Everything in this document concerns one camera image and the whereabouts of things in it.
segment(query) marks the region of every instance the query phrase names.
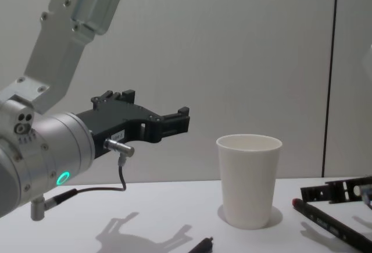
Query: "black cable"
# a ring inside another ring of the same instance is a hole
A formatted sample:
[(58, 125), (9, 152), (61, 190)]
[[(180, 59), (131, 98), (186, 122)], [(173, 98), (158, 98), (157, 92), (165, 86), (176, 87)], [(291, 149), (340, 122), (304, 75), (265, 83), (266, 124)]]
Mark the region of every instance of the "black cable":
[(123, 185), (123, 188), (114, 188), (114, 187), (93, 187), (93, 188), (85, 188), (85, 189), (71, 189), (67, 192), (64, 192), (62, 194), (59, 194), (57, 196), (54, 196), (50, 200), (55, 201), (55, 206), (67, 201), (68, 199), (72, 198), (73, 196), (76, 196), (79, 193), (84, 193), (84, 192), (90, 192), (90, 191), (119, 191), (119, 192), (124, 192), (127, 189), (126, 182), (124, 180), (123, 176), (123, 167), (119, 166), (119, 177), (120, 177), (120, 182)]
[(84, 192), (90, 192), (90, 191), (126, 191), (127, 185), (124, 180), (123, 176), (123, 167), (119, 167), (119, 177), (120, 177), (120, 182), (123, 185), (123, 188), (114, 188), (114, 187), (93, 187), (93, 188), (85, 188), (78, 190), (78, 193), (84, 193)]

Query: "small sticker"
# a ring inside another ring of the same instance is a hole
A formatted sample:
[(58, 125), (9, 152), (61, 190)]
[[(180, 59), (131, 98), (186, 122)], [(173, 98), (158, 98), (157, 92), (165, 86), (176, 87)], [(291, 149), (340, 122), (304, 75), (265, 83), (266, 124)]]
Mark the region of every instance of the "small sticker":
[(122, 130), (120, 132), (117, 132), (116, 134), (111, 136), (111, 140), (113, 141), (121, 141), (125, 137), (125, 130)]

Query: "white table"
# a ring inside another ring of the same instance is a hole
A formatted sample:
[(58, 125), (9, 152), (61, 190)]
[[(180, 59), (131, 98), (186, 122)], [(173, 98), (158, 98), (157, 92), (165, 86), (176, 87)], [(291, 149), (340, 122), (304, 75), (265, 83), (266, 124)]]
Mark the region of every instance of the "white table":
[[(0, 252), (187, 253), (211, 236), (214, 253), (357, 252), (292, 208), (300, 187), (327, 180), (333, 179), (277, 180), (271, 227), (254, 231), (220, 218), (219, 181), (138, 183), (128, 184), (125, 193), (84, 193), (47, 212), (42, 222), (32, 222), (25, 205), (0, 219)], [(316, 206), (372, 238), (372, 212), (361, 202)]]

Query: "white wall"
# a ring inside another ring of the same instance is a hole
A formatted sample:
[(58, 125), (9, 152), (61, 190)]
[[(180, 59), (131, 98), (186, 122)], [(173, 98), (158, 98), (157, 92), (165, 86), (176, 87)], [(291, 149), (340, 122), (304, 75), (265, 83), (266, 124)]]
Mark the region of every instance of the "white wall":
[[(49, 0), (0, 0), (0, 87), (25, 68)], [(284, 142), (279, 177), (321, 175), (334, 0), (121, 0), (84, 52), (66, 98), (81, 112), (106, 90), (137, 91), (159, 114), (191, 108), (188, 134), (132, 143), (128, 181), (219, 178), (217, 137)], [(116, 155), (71, 183), (117, 181)]]
[(372, 174), (372, 80), (363, 66), (371, 0), (338, 0), (336, 20), (325, 175), (364, 176)]

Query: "black marker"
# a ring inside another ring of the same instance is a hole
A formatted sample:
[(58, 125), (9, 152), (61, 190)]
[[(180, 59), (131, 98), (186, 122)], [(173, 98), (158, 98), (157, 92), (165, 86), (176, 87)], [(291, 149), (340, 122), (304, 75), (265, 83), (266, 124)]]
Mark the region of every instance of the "black marker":
[(302, 213), (340, 240), (361, 250), (361, 252), (372, 252), (372, 241), (315, 206), (304, 203), (301, 199), (293, 199), (292, 205), (298, 212)]
[(189, 253), (210, 253), (213, 247), (213, 237), (204, 238), (193, 250)]

